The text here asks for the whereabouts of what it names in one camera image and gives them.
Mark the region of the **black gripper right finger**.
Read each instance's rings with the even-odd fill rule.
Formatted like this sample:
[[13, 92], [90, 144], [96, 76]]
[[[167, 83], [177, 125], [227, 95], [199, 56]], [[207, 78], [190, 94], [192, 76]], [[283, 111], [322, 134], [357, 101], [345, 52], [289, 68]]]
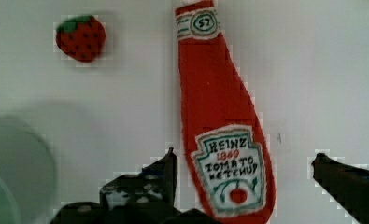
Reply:
[[360, 224], [369, 224], [369, 170], [318, 153], [311, 163], [313, 179]]

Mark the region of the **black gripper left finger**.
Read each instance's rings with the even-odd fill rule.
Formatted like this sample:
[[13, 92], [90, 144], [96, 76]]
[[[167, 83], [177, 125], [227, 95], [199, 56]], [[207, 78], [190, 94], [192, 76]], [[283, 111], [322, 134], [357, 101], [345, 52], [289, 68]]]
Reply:
[[137, 175], [121, 175], [101, 187], [99, 201], [63, 206], [50, 224], [221, 224], [198, 209], [174, 207], [174, 149]]

